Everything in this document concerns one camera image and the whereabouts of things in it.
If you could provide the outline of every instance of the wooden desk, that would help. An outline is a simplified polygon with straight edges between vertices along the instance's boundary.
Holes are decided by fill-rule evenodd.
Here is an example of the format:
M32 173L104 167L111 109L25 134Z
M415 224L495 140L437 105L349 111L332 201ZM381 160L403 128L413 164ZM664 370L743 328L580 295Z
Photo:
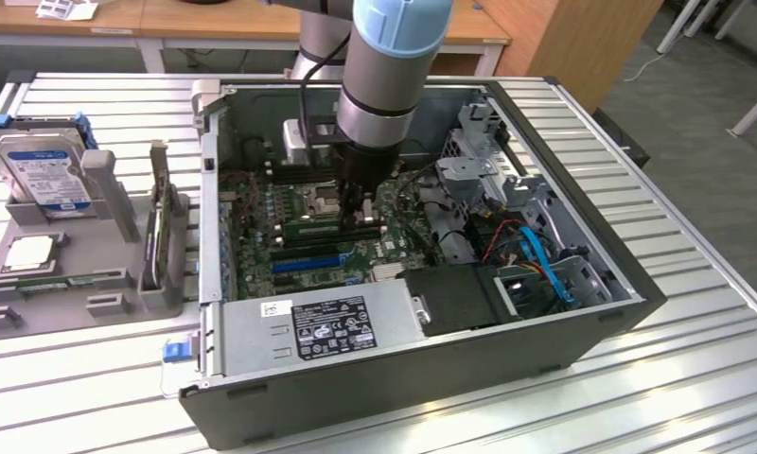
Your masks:
M144 0L101 5L91 21L36 18L36 7L0 6L0 45L137 47Z
M471 0L455 1L455 14L440 49L469 54L472 71L491 76L509 36ZM147 0L140 22L140 49L149 72L164 72L164 48L297 50L300 14L257 0L192 5L176 0Z

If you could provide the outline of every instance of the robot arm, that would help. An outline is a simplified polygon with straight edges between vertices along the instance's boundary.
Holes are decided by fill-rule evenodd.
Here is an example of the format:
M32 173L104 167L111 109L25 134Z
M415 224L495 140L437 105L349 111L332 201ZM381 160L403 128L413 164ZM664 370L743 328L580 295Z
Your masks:
M297 63L296 79L333 52L348 32L343 22L353 21L336 119L337 133L347 138L336 146L347 229L369 218L376 189L392 173L445 36L452 0L268 1L304 11L300 60L311 64Z

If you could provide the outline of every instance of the green circuit board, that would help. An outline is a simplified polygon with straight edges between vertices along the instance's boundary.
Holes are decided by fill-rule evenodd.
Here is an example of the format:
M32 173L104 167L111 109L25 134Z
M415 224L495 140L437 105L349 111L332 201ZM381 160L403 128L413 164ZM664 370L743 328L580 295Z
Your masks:
M419 247L420 239L411 237L408 229L412 228L420 238L432 242L432 229L412 189L408 189L399 209L393 207L397 190L412 175L413 172L403 172L379 187L376 208L387 225L380 237L320 245L329 250L336 248L341 266L272 273L273 253L292 251L301 256L304 251L312 251L312 248L285 247L276 241L280 237L301 230L324 231L336 226L339 207L333 182L279 185L264 174L223 173L220 202L231 207L224 228L229 231L235 254L229 284L235 286L236 298L363 284L376 265L401 263L404 269L411 270L441 258L433 257L437 252L424 253Z

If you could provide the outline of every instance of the aluminum workbench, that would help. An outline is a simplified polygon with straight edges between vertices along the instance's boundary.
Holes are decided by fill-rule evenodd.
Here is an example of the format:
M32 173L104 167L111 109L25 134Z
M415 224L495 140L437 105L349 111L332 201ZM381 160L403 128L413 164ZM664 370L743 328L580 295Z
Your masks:
M152 186L149 141L169 140L196 225L196 77L37 74L7 85L0 113L88 114L132 192ZM757 294L563 88L501 83L669 302L567 370L233 452L757 452ZM7 196L0 183L0 237ZM196 264L185 270L196 295ZM177 319L0 340L0 452L212 452L161 395L163 342L196 327L187 303Z

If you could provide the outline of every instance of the warning label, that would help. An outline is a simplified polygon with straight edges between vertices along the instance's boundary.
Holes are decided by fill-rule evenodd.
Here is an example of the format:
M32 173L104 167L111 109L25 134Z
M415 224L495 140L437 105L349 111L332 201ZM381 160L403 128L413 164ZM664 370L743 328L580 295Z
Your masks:
M12 151L9 162L36 203L63 213L89 206L87 188L65 151Z
M365 298L355 296L292 307L297 351L316 359L376 346Z

